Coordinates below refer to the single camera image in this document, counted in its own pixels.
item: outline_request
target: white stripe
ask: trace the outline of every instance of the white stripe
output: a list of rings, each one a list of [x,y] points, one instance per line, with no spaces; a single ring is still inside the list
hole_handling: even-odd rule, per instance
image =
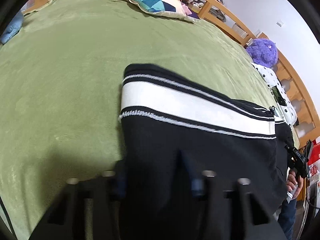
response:
[[[255,117],[259,117],[259,118],[264,118],[264,119],[273,119],[273,117],[264,117],[264,116],[259,116],[259,115],[255,115],[255,114],[251,114],[235,105],[233,105],[232,103],[229,103],[221,98],[217,98],[209,93],[206,93],[206,92],[203,92],[202,90],[199,90],[199,89],[196,89],[196,88],[193,88],[193,87],[189,87],[189,86],[186,86],[186,85],[183,85],[183,84],[180,84],[178,82],[175,82],[175,81],[172,81],[172,80],[169,80],[169,79],[166,79],[166,78],[162,78],[162,77],[157,77],[157,76],[152,76],[152,75],[148,75],[148,74],[134,74],[134,75],[130,75],[130,76],[127,76],[123,79],[123,82],[126,81],[127,79],[129,78],[135,78],[135,77],[143,77],[143,78],[150,78],[150,79],[154,79],[154,80],[158,80],[158,81],[162,81],[164,83],[168,83],[170,85],[174,85],[176,87],[180,87],[180,88],[184,88],[184,89],[187,89],[187,90],[191,90],[193,92],[197,92],[199,94],[202,94],[206,97],[209,97],[209,98],[212,98],[214,100],[217,100],[219,102],[222,102],[228,106],[232,106],[233,108],[243,112],[243,113],[246,113],[248,115],[251,115],[251,116],[255,116]]]
[[[225,135],[233,135],[233,136],[238,136],[238,137],[242,137],[242,138],[267,139],[267,140],[271,140],[271,139],[275,139],[276,138],[275,136],[274,137],[248,136],[248,135],[243,135],[243,134],[239,134],[239,133],[227,132],[227,131],[223,131],[223,130],[215,130],[215,129],[211,129],[211,128],[208,128],[208,127],[205,127],[205,126],[195,125],[195,124],[186,123],[186,122],[181,122],[181,121],[177,121],[177,120],[174,120],[174,119],[171,119],[171,118],[158,116],[156,114],[145,112],[145,111],[140,111],[140,110],[125,111],[119,116],[119,119],[122,119],[122,118],[127,117],[127,116],[134,116],[134,115],[146,116],[146,117],[149,117],[149,118],[155,119],[157,121],[161,121],[161,122],[167,122],[167,123],[170,123],[170,124],[175,124],[175,125],[184,126],[184,127],[188,127],[188,128],[195,128],[195,129],[199,129],[199,130],[207,131],[207,132],[221,133],[221,134],[225,134]]]
[[[135,81],[122,88],[121,109],[145,106],[156,111],[245,133],[275,134],[275,122],[250,118],[203,98],[150,82]]]
[[[275,115],[275,122],[284,121],[281,117]]]

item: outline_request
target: purple plush toy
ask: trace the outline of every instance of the purple plush toy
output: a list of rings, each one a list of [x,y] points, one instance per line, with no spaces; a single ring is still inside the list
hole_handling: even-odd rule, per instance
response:
[[[278,49],[271,40],[254,39],[245,50],[255,64],[271,68],[278,61]]]

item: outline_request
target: hand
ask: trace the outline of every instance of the hand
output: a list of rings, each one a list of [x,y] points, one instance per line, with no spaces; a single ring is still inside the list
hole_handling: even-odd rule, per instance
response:
[[[296,192],[294,193],[292,199],[297,198],[297,196],[299,195],[302,186],[303,186],[303,178],[301,178],[301,176],[299,176],[298,181],[296,180],[296,173],[293,170],[289,171],[289,176],[287,179],[287,189],[289,192],[293,191],[295,186],[298,185],[298,188],[296,190]]]

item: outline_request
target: green fleece bedspread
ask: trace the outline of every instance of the green fleece bedspread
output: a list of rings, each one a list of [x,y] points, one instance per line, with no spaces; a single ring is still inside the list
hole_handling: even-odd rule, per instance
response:
[[[130,63],[155,63],[228,95],[275,105],[244,49],[214,25],[118,0],[54,0],[0,50],[0,194],[27,239],[67,178],[111,169]]]

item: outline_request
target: wooden headboard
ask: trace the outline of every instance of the wooden headboard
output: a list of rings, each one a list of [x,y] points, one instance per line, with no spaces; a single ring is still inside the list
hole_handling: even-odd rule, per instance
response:
[[[32,8],[36,6],[42,6],[47,0],[38,0]],[[227,26],[224,22],[217,19],[215,16],[209,13],[212,6],[219,8],[223,13],[228,15],[243,31],[247,33],[245,38],[240,37],[236,31]],[[248,29],[248,27],[241,22],[232,12],[230,12],[224,5],[216,0],[206,0],[204,6],[200,9],[198,16],[202,19],[211,22],[220,28],[225,34],[230,36],[233,40],[237,41],[242,46],[245,46],[250,39],[255,39],[254,34]],[[265,34],[260,35],[261,38],[268,38]],[[306,142],[311,139],[315,140],[320,136],[320,120],[316,112],[316,108],[312,102],[312,99],[303,84],[301,78],[294,70],[289,61],[279,51],[279,60],[274,69],[277,77],[282,84],[287,85],[287,95],[292,102],[293,106],[296,106],[296,111],[299,119],[299,125],[295,126],[297,134],[299,136],[300,147],[305,146]]]

